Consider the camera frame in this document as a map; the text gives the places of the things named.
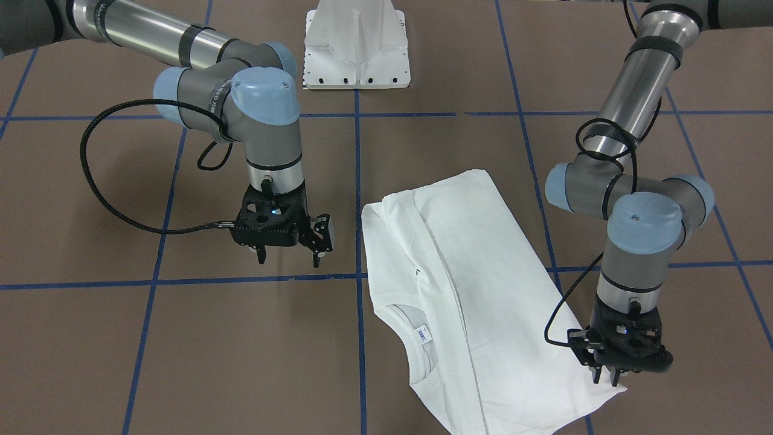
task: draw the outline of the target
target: clothing tag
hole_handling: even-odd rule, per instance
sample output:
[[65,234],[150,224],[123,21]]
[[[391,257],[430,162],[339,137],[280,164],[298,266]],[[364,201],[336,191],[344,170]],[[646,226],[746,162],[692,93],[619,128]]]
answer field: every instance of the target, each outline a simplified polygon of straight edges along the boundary
[[416,334],[419,334],[419,340],[421,340],[422,344],[432,341],[432,334],[430,334],[430,331],[427,329],[427,325],[421,325],[414,329],[414,331],[416,331]]

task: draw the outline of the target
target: white t-shirt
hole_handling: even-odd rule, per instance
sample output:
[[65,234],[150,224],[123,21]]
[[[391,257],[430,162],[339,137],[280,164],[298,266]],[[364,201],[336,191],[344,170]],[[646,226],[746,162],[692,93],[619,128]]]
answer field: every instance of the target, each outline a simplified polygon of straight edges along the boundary
[[[374,311],[451,433],[552,433],[625,391],[544,341],[560,294],[486,171],[366,205],[363,234]],[[574,327],[564,307],[551,337]]]

